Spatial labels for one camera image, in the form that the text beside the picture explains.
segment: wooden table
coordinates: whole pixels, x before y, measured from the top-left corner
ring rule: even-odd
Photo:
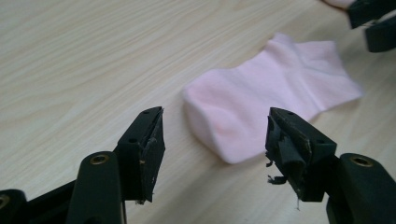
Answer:
[[[328,223],[323,203],[271,186],[264,155],[221,161],[189,131],[183,86],[260,52],[275,32],[333,40],[365,95],[312,123],[396,178],[396,50],[370,53],[362,29],[315,0],[22,1],[0,3],[0,189],[29,200],[76,178],[81,160],[113,150],[137,114],[165,108],[166,152],[153,203],[128,223]]]

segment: pink sock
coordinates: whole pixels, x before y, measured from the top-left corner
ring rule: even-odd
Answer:
[[[361,95],[332,41],[296,44],[282,34],[253,59],[207,71],[183,91],[192,132],[228,163],[265,151],[271,106],[312,119]]]
[[[347,9],[355,0],[323,0],[324,2],[334,7]]]

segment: table surface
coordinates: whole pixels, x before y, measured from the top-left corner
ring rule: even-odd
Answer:
[[[76,178],[83,158],[113,150],[142,110],[164,107],[166,152],[153,203],[128,223],[328,223],[323,203],[271,186],[260,155],[221,161],[189,131],[182,88],[252,58],[280,32],[333,40],[364,96],[311,123],[396,177],[396,50],[370,53],[363,29],[315,0],[22,1],[0,3],[0,189],[31,200]]]

